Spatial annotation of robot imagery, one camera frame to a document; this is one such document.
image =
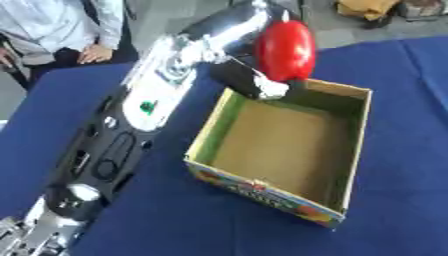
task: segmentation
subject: white shirt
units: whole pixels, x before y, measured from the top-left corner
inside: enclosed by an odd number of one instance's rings
[[[54,61],[67,47],[82,51],[94,43],[117,49],[123,26],[123,0],[90,0],[100,26],[90,19],[80,0],[0,0],[0,33],[24,54],[23,63]]]

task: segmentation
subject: cardboard box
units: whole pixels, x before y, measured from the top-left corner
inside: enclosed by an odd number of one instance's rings
[[[203,181],[335,227],[349,206],[371,95],[318,80],[279,101],[226,89],[185,162]]]

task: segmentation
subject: person's hand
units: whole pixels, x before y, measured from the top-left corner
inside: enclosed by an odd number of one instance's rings
[[[112,58],[113,50],[99,44],[87,46],[79,55],[78,63],[87,64],[92,62],[108,61]]]
[[[0,63],[7,66],[8,68],[12,68],[13,64],[11,63],[11,59],[13,58],[13,55],[11,52],[8,51],[8,49],[4,47],[0,47]]]

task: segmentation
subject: green light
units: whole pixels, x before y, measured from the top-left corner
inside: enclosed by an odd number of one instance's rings
[[[141,105],[140,105],[140,109],[145,112],[148,115],[151,115],[152,112],[154,111],[156,104],[149,102],[149,101],[144,101]]]

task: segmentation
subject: table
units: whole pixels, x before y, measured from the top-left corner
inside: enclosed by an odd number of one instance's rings
[[[374,90],[348,219],[330,230],[195,180],[182,162],[222,86],[200,79],[73,255],[446,255],[448,37],[326,50],[314,77]],[[0,133],[0,216],[23,214],[130,65],[45,76]],[[185,113],[195,112],[188,119]]]

